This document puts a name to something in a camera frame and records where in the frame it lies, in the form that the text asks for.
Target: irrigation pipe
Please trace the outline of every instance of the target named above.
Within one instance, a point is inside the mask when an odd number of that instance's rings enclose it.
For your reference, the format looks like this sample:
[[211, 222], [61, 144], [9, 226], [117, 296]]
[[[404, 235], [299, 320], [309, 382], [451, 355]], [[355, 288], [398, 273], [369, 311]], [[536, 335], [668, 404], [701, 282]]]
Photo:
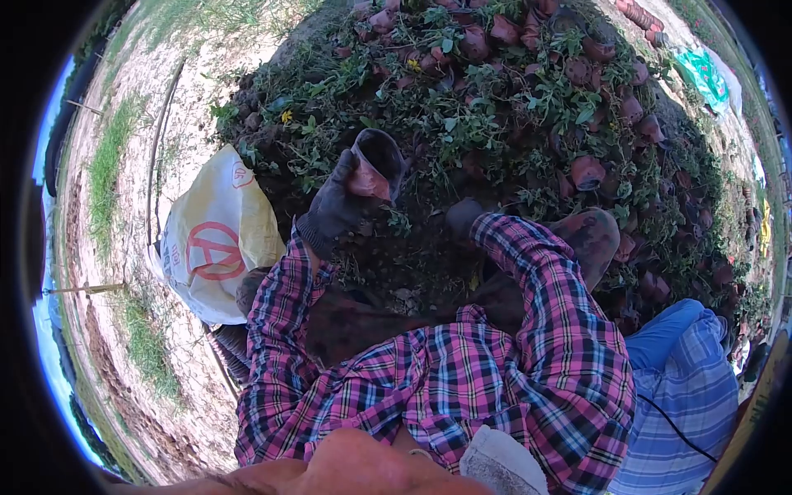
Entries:
[[176, 74], [173, 76], [173, 80], [168, 85], [168, 89], [165, 95], [165, 104], [162, 105], [162, 108], [159, 111], [159, 118], [157, 118], [157, 127], [154, 129], [154, 145], [151, 147], [151, 160], [149, 162], [149, 174], [148, 174], [148, 187], [146, 189], [146, 236], [148, 239], [148, 245], [151, 245], [151, 182], [154, 178], [154, 164], [157, 161], [157, 148], [159, 147], [159, 132], [162, 130], [162, 121], [165, 119], [165, 114], [170, 107], [170, 100], [173, 97], [173, 91], [176, 90], [176, 83], [179, 81], [179, 77], [181, 76], [181, 69], [185, 66], [185, 61], [187, 59], [182, 59], [179, 62], [179, 67], [176, 69]]

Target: black work glove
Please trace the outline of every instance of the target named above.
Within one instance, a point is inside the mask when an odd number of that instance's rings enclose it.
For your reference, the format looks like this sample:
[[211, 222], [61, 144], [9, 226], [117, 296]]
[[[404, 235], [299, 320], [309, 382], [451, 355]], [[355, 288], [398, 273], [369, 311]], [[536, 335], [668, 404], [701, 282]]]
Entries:
[[464, 241], [470, 238], [470, 228], [484, 208], [473, 198], [467, 197], [448, 208], [446, 225], [451, 228], [455, 240]]
[[336, 168], [316, 193], [310, 209], [297, 219], [297, 231], [314, 253], [329, 260], [337, 241], [335, 237], [357, 226], [366, 199], [346, 190], [349, 174], [357, 167], [355, 155], [344, 150]]

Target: sky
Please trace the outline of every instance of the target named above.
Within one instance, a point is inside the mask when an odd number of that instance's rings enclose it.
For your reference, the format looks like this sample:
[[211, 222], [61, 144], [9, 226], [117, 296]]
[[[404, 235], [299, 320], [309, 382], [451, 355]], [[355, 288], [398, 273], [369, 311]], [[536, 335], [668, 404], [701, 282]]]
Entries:
[[[66, 66], [63, 68], [63, 72], [60, 75], [57, 85], [55, 86], [55, 90], [47, 105], [47, 110], [39, 128], [39, 138], [36, 145], [36, 158], [33, 163], [32, 174], [33, 178], [36, 179], [36, 183], [39, 185], [44, 183], [44, 154], [49, 143], [50, 130], [52, 129], [52, 125], [55, 123], [55, 118], [58, 116], [58, 111], [60, 110], [60, 99], [63, 95], [64, 87], [66, 85], [66, 78], [73, 69], [74, 60], [70, 57], [66, 63]], [[49, 212], [52, 209], [55, 200], [47, 194], [46, 188], [44, 188], [42, 201], [45, 212], [44, 218], [49, 219]], [[47, 267], [45, 269], [47, 275], [44, 277], [45, 288], [53, 288], [52, 280], [49, 276], [49, 261], [50, 253], [48, 252]], [[101, 460], [96, 454], [93, 453], [85, 438], [82, 437], [80, 428], [77, 425], [77, 421], [74, 419], [74, 416], [71, 413], [71, 408], [69, 407], [69, 397], [73, 393], [73, 390], [71, 389], [71, 385], [66, 381], [66, 377], [63, 376], [63, 372], [60, 369], [60, 354], [58, 352], [58, 346], [55, 344], [55, 339], [52, 338], [52, 327], [48, 312], [48, 298], [48, 295], [44, 295], [43, 298], [36, 301], [36, 305], [32, 307], [33, 321], [36, 323], [36, 336], [39, 343], [41, 367], [44, 370], [44, 375], [47, 377], [50, 392], [52, 393], [53, 399], [55, 399], [55, 404], [57, 404], [57, 406], [60, 408], [63, 419], [69, 427], [72, 436], [77, 441], [78, 446], [82, 449], [88, 460], [101, 466]]]

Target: wooden stake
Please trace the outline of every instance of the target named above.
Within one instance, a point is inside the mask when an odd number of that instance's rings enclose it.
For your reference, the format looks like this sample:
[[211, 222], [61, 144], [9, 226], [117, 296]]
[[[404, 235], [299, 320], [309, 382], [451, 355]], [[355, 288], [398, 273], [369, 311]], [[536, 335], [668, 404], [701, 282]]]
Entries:
[[121, 284], [106, 284], [106, 285], [93, 285], [88, 287], [69, 287], [66, 289], [52, 289], [47, 290], [47, 294], [63, 294], [65, 292], [80, 292], [85, 291], [86, 294], [99, 294], [100, 292], [117, 291], [123, 289], [127, 285]]
[[77, 101], [67, 100], [67, 102], [71, 103], [72, 105], [77, 105], [81, 109], [90, 110], [91, 112], [97, 114], [98, 116], [103, 116], [104, 115], [104, 113], [100, 112], [99, 110], [92, 109], [90, 107], [86, 107], [85, 105], [83, 105], [82, 103], [78, 103]]

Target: black cable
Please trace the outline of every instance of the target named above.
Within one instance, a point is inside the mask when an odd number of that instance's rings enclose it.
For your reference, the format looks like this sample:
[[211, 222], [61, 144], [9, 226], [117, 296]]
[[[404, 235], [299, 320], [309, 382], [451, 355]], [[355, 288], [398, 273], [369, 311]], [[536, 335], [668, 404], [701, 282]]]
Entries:
[[713, 457], [712, 455], [707, 454], [704, 450], [696, 447], [693, 444], [693, 442], [688, 440], [687, 437], [682, 434], [680, 429], [677, 428], [676, 425], [674, 425], [674, 422], [671, 421], [671, 418], [668, 417], [668, 414], [666, 414], [664, 410], [660, 409], [660, 406], [658, 406], [657, 404], [652, 402], [652, 400], [650, 398], [647, 398], [647, 397], [645, 397], [645, 396], [643, 396], [641, 394], [638, 394], [638, 397], [640, 397], [643, 400], [647, 401], [654, 409], [657, 409], [658, 411], [660, 411], [660, 414], [662, 414], [663, 417], [665, 418], [665, 420], [668, 421], [668, 424], [671, 425], [671, 428], [674, 428], [674, 431], [676, 432], [676, 434], [679, 435], [680, 438], [684, 441], [684, 443], [686, 443], [688, 446], [690, 446], [690, 448], [692, 448], [693, 450], [697, 451], [699, 454], [703, 455], [704, 457], [708, 458], [713, 463], [716, 463], [716, 464], [718, 463], [718, 460], [715, 457]]

